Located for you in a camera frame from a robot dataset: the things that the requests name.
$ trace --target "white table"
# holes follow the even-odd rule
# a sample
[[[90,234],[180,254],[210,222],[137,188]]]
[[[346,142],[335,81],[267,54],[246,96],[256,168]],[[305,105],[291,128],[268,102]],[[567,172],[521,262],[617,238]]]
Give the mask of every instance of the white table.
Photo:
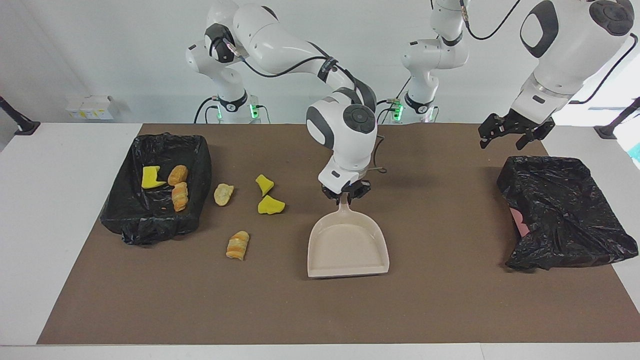
[[[627,344],[35,346],[139,124],[42,124],[0,152],[0,359],[638,359]],[[580,158],[640,239],[640,171],[591,128],[558,127],[552,156]],[[640,258],[614,265],[640,309]]]

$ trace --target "yellow sponge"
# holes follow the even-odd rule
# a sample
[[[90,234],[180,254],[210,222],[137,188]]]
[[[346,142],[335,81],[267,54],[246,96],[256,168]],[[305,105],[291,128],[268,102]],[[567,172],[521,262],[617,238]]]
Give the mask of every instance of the yellow sponge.
[[[260,204],[258,204],[258,213],[260,214],[279,214],[284,210],[286,204],[282,201],[278,201],[269,195],[265,196]]]
[[[267,195],[269,190],[273,189],[273,185],[275,185],[273,181],[267,179],[267,177],[262,174],[255,178],[255,182],[260,186],[260,190],[262,190],[262,196]]]
[[[143,167],[142,168],[142,188],[153,189],[166,184],[166,181],[158,181],[158,170],[160,167]]]

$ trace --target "beige dustpan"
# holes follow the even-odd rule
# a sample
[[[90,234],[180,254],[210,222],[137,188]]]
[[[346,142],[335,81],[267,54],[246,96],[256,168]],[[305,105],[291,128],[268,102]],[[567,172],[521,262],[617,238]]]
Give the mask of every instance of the beige dustpan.
[[[309,277],[383,274],[389,254],[380,227],[367,215],[351,211],[346,196],[338,211],[318,220],[309,236]]]

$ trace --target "black plastic bag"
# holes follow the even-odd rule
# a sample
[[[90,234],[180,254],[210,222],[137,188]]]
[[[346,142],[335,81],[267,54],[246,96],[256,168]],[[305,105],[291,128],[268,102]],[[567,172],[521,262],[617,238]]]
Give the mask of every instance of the black plastic bag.
[[[172,186],[144,190],[142,168],[160,166],[158,180],[165,181],[176,165],[189,169],[189,203],[176,213]],[[211,158],[202,136],[141,135],[129,153],[102,209],[100,221],[111,232],[122,234],[130,245],[151,245],[198,229],[202,206],[211,189]]]
[[[521,231],[510,268],[597,266],[638,255],[636,241],[578,159],[512,156],[498,187],[529,231]]]

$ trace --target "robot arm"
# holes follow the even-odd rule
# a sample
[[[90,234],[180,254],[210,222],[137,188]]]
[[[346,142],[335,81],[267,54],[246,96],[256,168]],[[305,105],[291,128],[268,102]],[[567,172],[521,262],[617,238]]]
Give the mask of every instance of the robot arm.
[[[363,193],[353,186],[362,189],[360,180],[367,172],[378,132],[376,96],[371,88],[316,45],[288,33],[269,8],[215,0],[207,20],[204,49],[221,66],[251,57],[260,68],[274,74],[267,77],[306,72],[334,90],[307,111],[309,133],[333,151],[318,180],[331,197],[343,192],[361,197]]]
[[[410,42],[402,57],[404,67],[411,72],[404,101],[416,114],[429,110],[438,90],[438,78],[431,71],[461,67],[469,57],[467,43],[462,37],[464,23],[460,0],[434,1],[431,26],[438,38]]]
[[[187,63],[197,73],[208,76],[218,86],[218,99],[233,103],[246,97],[242,77],[237,71],[209,56],[201,40],[187,50]]]
[[[538,66],[509,113],[491,114],[480,126],[481,147],[511,133],[524,134],[519,150],[544,139],[555,126],[551,116],[620,50],[633,23],[628,0],[544,0],[535,6],[520,38]]]

